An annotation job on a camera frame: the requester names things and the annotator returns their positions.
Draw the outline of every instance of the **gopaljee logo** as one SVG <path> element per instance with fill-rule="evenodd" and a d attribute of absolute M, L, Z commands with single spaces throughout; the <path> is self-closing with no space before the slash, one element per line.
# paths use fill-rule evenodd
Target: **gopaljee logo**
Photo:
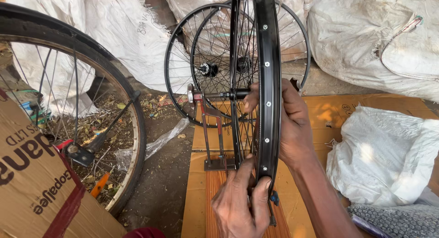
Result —
<path fill-rule="evenodd" d="M 66 170 L 59 178 L 55 178 L 55 184 L 50 187 L 49 190 L 44 190 L 41 193 L 43 197 L 40 199 L 40 204 L 33 208 L 33 212 L 40 215 L 43 212 L 44 207 L 47 207 L 49 203 L 53 203 L 53 200 L 56 200 L 55 195 L 58 193 L 58 190 L 60 190 L 63 184 L 71 178 L 72 176 L 70 176 L 68 170 Z"/>

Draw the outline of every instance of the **hand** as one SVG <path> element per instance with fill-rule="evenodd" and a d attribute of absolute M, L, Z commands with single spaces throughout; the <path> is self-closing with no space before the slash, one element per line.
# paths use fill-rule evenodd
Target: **hand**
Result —
<path fill-rule="evenodd" d="M 244 98 L 246 113 L 259 104 L 259 83 L 250 86 L 250 94 Z M 315 159 L 313 134 L 306 103 L 289 80 L 282 78 L 281 147 L 279 158 L 296 168 L 300 162 Z"/>
<path fill-rule="evenodd" d="M 268 210 L 268 187 L 271 179 L 262 177 L 252 191 L 251 213 L 249 210 L 250 174 L 254 160 L 247 156 L 238 171 L 230 171 L 227 181 L 213 197 L 211 205 L 217 218 L 220 236 L 224 238 L 262 237 L 270 224 Z"/>

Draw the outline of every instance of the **hub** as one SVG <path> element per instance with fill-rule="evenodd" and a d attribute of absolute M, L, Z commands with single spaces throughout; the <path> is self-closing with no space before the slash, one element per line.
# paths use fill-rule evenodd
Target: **hub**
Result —
<path fill-rule="evenodd" d="M 236 71 L 239 73 L 249 72 L 252 68 L 252 61 L 248 57 L 239 57 L 236 61 Z"/>
<path fill-rule="evenodd" d="M 204 77 L 215 77 L 218 73 L 218 67 L 213 62 L 202 63 L 198 70 L 201 72 L 201 75 Z"/>

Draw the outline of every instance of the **red fabric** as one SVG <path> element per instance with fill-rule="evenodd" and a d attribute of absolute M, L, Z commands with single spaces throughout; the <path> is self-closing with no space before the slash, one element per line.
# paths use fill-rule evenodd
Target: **red fabric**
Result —
<path fill-rule="evenodd" d="M 123 238 L 166 238 L 166 236 L 156 228 L 139 228 L 128 232 Z"/>

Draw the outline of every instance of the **black tire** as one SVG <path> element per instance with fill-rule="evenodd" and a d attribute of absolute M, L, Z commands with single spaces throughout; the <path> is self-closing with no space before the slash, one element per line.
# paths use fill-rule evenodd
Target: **black tire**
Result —
<path fill-rule="evenodd" d="M 104 70 L 109 75 L 106 77 L 113 85 L 118 85 L 124 91 L 124 98 L 129 100 L 134 90 L 122 73 L 110 62 L 114 59 L 104 47 L 88 35 L 72 26 L 58 21 L 45 14 L 23 7 L 0 4 L 0 41 L 24 42 L 42 45 L 56 49 L 67 54 L 72 54 L 73 47 L 78 54 L 78 59 L 90 64 L 97 70 Z M 139 100 L 133 104 L 137 119 L 139 136 L 138 155 L 129 183 L 125 186 L 123 194 L 114 203 L 109 212 L 116 216 L 123 210 L 130 198 L 142 171 L 146 149 L 145 121 Z"/>

